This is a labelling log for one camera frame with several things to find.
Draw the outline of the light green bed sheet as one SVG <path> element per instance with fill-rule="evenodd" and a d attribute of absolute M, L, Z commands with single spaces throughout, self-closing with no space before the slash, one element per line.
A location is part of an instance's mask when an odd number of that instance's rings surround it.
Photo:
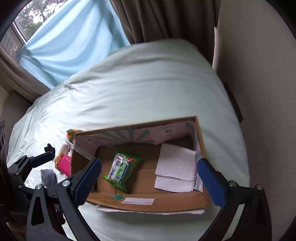
<path fill-rule="evenodd" d="M 196 116 L 207 158 L 228 180 L 249 185 L 239 120 L 223 83 L 184 40 L 131 45 L 39 97 L 14 125 L 7 163 L 60 150 L 70 128 L 92 131 Z"/>

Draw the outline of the white paper towel stack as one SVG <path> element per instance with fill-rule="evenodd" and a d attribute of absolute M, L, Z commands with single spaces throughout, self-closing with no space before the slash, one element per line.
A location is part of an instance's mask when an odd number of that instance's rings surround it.
<path fill-rule="evenodd" d="M 196 152 L 162 144 L 155 170 L 154 188 L 168 192 L 191 192 L 196 180 Z"/>

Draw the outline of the pink zip pouch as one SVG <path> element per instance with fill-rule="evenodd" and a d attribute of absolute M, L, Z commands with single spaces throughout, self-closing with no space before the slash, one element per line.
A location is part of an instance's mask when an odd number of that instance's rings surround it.
<path fill-rule="evenodd" d="M 62 155 L 60 161 L 58 162 L 58 170 L 65 174 L 67 177 L 71 176 L 71 157 L 67 155 Z"/>

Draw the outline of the left brown curtain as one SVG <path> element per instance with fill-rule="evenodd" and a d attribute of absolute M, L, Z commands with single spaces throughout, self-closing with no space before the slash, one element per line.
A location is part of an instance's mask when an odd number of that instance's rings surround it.
<path fill-rule="evenodd" d="M 22 68 L 1 48 L 1 86 L 8 92 L 17 92 L 23 98 L 34 102 L 50 89 L 27 70 Z"/>

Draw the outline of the grey fuzzy sock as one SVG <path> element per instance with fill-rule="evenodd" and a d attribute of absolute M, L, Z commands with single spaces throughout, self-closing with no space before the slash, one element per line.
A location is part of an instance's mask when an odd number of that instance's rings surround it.
<path fill-rule="evenodd" d="M 41 170 L 41 183 L 45 187 L 52 187 L 57 184 L 57 176 L 53 170 L 44 169 Z"/>

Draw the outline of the green wet wipes pack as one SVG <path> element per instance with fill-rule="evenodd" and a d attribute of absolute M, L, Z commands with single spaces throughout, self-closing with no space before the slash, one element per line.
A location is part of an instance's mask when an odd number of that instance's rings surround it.
<path fill-rule="evenodd" d="M 109 173 L 103 179 L 117 189 L 127 193 L 126 180 L 140 161 L 142 161 L 141 157 L 117 152 Z"/>

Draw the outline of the brown fuzzy scrunchie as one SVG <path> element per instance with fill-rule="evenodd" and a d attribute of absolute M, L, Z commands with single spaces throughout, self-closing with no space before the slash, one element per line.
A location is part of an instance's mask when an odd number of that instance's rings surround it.
<path fill-rule="evenodd" d="M 67 144 L 63 144 L 62 147 L 61 147 L 61 149 L 60 149 L 60 151 L 59 151 L 58 156 L 54 160 L 54 162 L 55 162 L 55 168 L 58 171 L 61 171 L 58 166 L 59 166 L 59 163 L 60 163 L 62 157 L 63 156 L 67 156 L 68 153 L 69 153 L 69 146 Z"/>

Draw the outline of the window with white frame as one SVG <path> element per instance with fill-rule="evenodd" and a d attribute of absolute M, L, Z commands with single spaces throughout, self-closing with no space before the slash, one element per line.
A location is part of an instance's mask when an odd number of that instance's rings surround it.
<path fill-rule="evenodd" d="M 67 0 L 31 1 L 17 15 L 1 40 L 1 48 L 15 61 L 16 54 L 41 25 Z"/>

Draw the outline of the green orange plush toy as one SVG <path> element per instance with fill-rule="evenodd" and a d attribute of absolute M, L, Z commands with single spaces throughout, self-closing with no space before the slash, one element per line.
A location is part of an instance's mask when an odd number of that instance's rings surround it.
<path fill-rule="evenodd" d="M 67 130 L 67 140 L 69 142 L 73 142 L 74 137 L 77 133 L 83 132 L 82 130 L 76 130 L 76 129 L 69 129 Z"/>

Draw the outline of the brown curtain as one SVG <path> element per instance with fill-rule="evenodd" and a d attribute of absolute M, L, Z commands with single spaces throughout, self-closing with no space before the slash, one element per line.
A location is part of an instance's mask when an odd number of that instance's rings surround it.
<path fill-rule="evenodd" d="M 213 62 L 220 1 L 114 0 L 110 2 L 130 44 L 184 39 Z"/>
<path fill-rule="evenodd" d="M 34 102 L 50 89 L 27 70 L 22 68 L 1 48 L 1 86 L 8 92 L 17 92 L 23 98 Z"/>

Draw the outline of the light blue hanging sheet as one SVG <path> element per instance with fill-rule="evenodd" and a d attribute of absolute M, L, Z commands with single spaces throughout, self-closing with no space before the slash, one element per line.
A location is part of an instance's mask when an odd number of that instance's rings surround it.
<path fill-rule="evenodd" d="M 110 1 L 69 1 L 18 52 L 22 68 L 53 88 L 129 45 Z"/>

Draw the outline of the cardboard box with pink lining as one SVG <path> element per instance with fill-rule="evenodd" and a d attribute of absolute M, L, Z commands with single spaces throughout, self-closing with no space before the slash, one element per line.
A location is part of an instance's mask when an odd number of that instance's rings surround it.
<path fill-rule="evenodd" d="M 168 192 L 154 188 L 162 144 L 196 152 L 196 180 L 191 192 Z M 117 152 L 141 157 L 126 180 L 127 193 L 103 179 L 110 171 Z M 148 213 L 192 213 L 203 211 L 211 199 L 197 173 L 197 161 L 206 156 L 201 129 L 196 117 L 120 126 L 77 133 L 71 158 L 71 172 L 84 169 L 98 158 L 102 170 L 87 201 L 104 207 Z"/>

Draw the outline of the right brown curtain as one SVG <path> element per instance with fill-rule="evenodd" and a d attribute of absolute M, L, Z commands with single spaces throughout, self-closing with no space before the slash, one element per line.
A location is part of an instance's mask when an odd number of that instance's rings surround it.
<path fill-rule="evenodd" d="M 114 0 L 110 2 L 130 44 L 184 39 L 213 62 L 220 1 Z"/>

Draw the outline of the black hair scrunchie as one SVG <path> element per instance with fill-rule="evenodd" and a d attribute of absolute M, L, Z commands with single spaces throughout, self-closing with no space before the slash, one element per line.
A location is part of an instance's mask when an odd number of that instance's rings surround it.
<path fill-rule="evenodd" d="M 49 144 L 49 143 L 48 143 L 47 146 L 44 148 L 44 150 L 45 150 L 45 152 L 51 152 L 51 153 L 55 154 L 55 148 L 52 147 L 52 145 Z"/>

